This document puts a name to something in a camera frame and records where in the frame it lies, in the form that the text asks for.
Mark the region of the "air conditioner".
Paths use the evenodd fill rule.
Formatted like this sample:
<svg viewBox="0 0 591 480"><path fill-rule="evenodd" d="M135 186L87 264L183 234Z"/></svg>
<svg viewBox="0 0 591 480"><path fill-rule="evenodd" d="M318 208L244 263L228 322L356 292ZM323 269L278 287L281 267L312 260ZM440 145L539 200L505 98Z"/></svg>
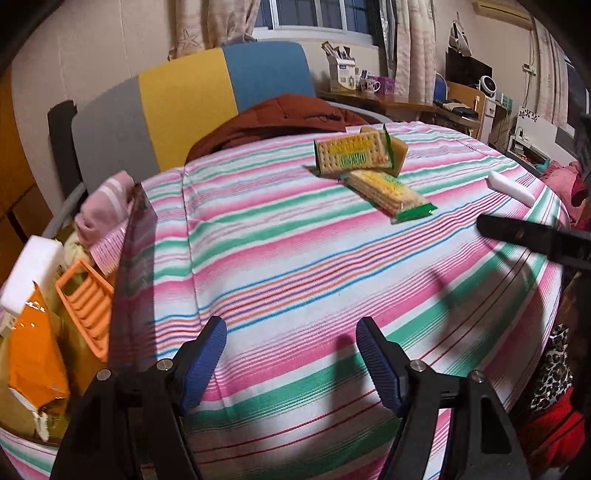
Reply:
<svg viewBox="0 0 591 480"><path fill-rule="evenodd" d="M532 16L525 10L494 1L473 1L477 15L508 23L525 30L533 30Z"/></svg>

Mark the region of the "white foam block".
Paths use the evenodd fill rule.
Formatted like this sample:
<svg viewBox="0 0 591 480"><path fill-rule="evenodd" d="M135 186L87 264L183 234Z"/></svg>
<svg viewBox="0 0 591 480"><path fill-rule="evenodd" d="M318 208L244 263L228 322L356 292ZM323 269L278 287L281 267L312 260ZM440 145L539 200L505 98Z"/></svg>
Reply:
<svg viewBox="0 0 591 480"><path fill-rule="evenodd" d="M487 182L491 189L506 194L529 208L536 202L536 197L525 186L500 173L490 171Z"/></svg>
<svg viewBox="0 0 591 480"><path fill-rule="evenodd" d="M14 264L1 294L1 307L18 317L37 285L43 293L55 281L64 258L63 245L54 239L31 236Z"/></svg>

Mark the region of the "striped tablecloth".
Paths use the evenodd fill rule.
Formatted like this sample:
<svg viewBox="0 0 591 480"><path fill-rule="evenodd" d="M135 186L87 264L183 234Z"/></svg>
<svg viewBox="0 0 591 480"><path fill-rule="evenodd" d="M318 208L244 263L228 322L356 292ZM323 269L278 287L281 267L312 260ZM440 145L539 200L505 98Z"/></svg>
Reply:
<svg viewBox="0 0 591 480"><path fill-rule="evenodd" d="M481 214L566 227L541 180L442 127L392 123L409 146L401 180L438 209L403 223L315 173L315 137L207 155L146 180L148 223L123 266L110 333L146 368L213 315L228 341L185 420L207 479L374 479L398 423L356 347L365 316L407 355L463 376L482 370L512 407L554 323L560 266L481 237ZM525 186L529 208L491 189Z"/></svg>

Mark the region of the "orange plastic rack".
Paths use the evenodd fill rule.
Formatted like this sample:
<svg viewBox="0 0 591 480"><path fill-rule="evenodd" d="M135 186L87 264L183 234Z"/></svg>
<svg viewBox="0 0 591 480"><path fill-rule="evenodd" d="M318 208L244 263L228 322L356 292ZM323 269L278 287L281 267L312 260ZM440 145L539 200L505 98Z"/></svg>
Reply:
<svg viewBox="0 0 591 480"><path fill-rule="evenodd" d="M55 288L90 351L101 362L106 363L113 286L92 266L80 259L58 278Z"/></svg>

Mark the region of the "cracker pack upright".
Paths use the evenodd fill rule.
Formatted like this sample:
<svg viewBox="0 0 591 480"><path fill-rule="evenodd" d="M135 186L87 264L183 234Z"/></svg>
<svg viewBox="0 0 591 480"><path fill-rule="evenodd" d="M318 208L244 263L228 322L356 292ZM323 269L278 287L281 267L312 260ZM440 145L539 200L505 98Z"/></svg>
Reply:
<svg viewBox="0 0 591 480"><path fill-rule="evenodd" d="M394 167L384 135L378 131L315 141L315 162L322 176Z"/></svg>

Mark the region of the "dark red jacket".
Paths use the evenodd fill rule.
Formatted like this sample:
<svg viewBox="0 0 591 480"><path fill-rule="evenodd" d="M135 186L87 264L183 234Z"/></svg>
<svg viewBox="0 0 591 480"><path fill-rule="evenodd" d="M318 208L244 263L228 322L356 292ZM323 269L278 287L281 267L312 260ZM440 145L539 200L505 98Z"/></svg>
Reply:
<svg viewBox="0 0 591 480"><path fill-rule="evenodd" d="M221 150L283 136L345 132L349 126L368 125L352 111L325 100L283 94L239 113L195 143L186 164Z"/></svg>

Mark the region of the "curtain right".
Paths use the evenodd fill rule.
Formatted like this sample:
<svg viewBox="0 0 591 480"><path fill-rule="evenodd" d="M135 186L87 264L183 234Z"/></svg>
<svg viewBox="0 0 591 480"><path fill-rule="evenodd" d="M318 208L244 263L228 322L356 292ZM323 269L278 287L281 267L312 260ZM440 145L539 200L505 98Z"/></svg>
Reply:
<svg viewBox="0 0 591 480"><path fill-rule="evenodd" d="M388 75L394 94L431 104L436 81L436 22L432 1L379 1Z"/></svg>

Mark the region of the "small white fan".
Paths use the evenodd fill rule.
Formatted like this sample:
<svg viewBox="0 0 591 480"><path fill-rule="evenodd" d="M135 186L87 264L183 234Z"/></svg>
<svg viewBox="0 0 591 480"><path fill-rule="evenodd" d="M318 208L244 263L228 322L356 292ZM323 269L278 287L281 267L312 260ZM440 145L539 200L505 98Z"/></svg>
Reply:
<svg viewBox="0 0 591 480"><path fill-rule="evenodd" d="M478 82L478 89L488 98L495 98L497 93L497 84L489 75L483 75Z"/></svg>

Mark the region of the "cream sock ball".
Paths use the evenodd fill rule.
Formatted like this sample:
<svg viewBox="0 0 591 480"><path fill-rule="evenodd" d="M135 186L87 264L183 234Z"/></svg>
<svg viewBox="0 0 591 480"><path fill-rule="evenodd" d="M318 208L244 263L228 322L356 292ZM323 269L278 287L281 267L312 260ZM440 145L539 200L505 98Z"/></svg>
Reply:
<svg viewBox="0 0 591 480"><path fill-rule="evenodd" d="M87 262L90 266L95 265L86 247L80 242L77 232L73 231L63 244L62 268L67 270L80 259Z"/></svg>

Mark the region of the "pink striped sock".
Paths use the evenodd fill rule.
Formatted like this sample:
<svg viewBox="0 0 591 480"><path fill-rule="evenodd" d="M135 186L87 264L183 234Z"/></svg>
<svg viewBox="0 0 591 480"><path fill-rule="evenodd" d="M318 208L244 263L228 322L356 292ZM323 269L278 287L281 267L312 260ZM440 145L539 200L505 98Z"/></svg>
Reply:
<svg viewBox="0 0 591 480"><path fill-rule="evenodd" d="M129 216L133 178L120 171L88 196L74 218L78 239L89 248Z"/></svg>

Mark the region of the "orange white snack bag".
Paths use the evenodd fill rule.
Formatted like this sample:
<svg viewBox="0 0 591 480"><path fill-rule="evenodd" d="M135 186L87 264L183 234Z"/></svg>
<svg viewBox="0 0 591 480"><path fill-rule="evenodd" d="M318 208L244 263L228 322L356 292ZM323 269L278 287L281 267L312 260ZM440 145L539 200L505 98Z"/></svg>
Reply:
<svg viewBox="0 0 591 480"><path fill-rule="evenodd" d="M70 389L52 312L35 286L12 327L8 388L31 413L35 431L50 438L53 418L65 413Z"/></svg>

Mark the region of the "white box with items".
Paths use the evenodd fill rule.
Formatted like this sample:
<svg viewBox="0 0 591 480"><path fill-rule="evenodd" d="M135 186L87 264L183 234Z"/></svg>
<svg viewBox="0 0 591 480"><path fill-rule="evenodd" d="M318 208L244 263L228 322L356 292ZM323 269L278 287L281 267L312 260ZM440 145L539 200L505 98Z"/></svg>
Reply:
<svg viewBox="0 0 591 480"><path fill-rule="evenodd" d="M322 51L329 62L329 82L332 92L352 92L356 90L356 61L348 46L332 45L325 41Z"/></svg>

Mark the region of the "wooden wardrobe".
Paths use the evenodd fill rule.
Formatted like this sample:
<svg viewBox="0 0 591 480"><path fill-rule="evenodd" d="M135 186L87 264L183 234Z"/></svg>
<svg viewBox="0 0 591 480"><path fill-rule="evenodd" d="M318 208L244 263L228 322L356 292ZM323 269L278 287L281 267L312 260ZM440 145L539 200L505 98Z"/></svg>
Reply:
<svg viewBox="0 0 591 480"><path fill-rule="evenodd" d="M0 277L4 283L29 237L41 235L52 219L21 144L10 68L1 76L0 168Z"/></svg>

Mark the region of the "black rolled mat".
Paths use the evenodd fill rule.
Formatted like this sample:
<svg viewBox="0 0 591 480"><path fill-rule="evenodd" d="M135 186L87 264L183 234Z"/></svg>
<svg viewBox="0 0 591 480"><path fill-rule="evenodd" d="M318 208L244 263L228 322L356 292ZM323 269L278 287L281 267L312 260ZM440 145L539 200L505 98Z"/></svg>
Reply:
<svg viewBox="0 0 591 480"><path fill-rule="evenodd" d="M47 113L52 156L65 197L82 182L72 134L72 121L76 114L77 107L72 100L58 103Z"/></svg>

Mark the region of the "white mug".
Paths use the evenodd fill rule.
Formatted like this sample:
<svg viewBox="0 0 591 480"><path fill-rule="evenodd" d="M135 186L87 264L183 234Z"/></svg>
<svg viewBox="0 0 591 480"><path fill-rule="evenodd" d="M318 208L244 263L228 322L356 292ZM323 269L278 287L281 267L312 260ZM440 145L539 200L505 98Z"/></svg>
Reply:
<svg viewBox="0 0 591 480"><path fill-rule="evenodd" d="M381 82L376 78L361 78L359 87L363 94L375 95L381 89Z"/></svg>

